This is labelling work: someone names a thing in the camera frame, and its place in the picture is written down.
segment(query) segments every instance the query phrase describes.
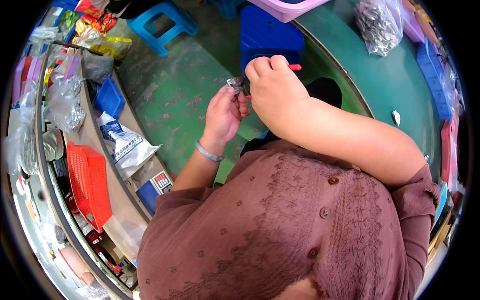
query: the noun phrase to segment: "blue stool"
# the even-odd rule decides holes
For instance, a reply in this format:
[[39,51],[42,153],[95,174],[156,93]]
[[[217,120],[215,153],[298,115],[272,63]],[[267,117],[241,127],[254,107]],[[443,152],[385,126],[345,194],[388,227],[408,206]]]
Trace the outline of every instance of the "blue stool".
[[241,70],[249,61],[280,54],[290,64],[300,64],[305,52],[303,33],[292,23],[282,23],[255,5],[241,10]]
[[237,14],[237,6],[247,2],[247,0],[208,0],[220,9],[220,14],[226,20],[235,18]]
[[[153,36],[156,31],[153,22],[163,14],[167,15],[168,18],[175,22],[175,26],[162,34],[162,36],[156,38]],[[168,51],[164,46],[178,34],[186,32],[190,36],[193,36],[197,34],[200,29],[200,27],[188,15],[187,11],[175,5],[171,0],[160,2],[138,17],[127,20],[127,25],[160,57],[164,57],[168,54]]]

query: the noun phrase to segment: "red container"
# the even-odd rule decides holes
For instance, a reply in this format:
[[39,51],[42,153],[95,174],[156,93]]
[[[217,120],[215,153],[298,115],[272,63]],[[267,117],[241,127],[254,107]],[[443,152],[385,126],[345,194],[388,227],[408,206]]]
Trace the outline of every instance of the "red container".
[[96,231],[112,216],[105,158],[89,146],[67,143],[68,173],[78,210]]

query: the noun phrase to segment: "woman's right hand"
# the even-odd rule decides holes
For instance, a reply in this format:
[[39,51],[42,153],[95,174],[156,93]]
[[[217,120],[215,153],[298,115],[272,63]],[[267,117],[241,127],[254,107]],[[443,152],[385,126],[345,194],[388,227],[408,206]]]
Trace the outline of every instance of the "woman's right hand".
[[286,138],[292,122],[301,118],[297,108],[310,98],[307,89],[282,55],[251,60],[245,74],[250,80],[253,109],[274,134]]

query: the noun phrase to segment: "bag of metal parts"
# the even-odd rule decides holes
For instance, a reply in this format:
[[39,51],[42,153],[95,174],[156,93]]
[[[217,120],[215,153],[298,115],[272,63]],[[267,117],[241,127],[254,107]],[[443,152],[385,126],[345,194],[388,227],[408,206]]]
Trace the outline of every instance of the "bag of metal parts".
[[141,135],[121,125],[106,112],[98,118],[97,124],[123,180],[140,169],[161,146],[152,146]]
[[369,54],[387,56],[403,37],[401,0],[361,0],[355,6],[356,24]]

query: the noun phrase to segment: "workbench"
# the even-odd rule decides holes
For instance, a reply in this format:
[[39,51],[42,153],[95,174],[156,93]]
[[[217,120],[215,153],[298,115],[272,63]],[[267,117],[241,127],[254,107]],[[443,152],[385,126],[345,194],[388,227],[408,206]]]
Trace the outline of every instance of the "workbench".
[[332,0],[301,15],[293,23],[331,54],[347,72],[373,117],[394,125],[392,111],[400,113],[398,127],[430,157],[433,180],[440,177],[442,149],[439,120],[432,94],[417,64],[417,45],[406,35],[386,57],[369,55],[355,25],[359,0]]

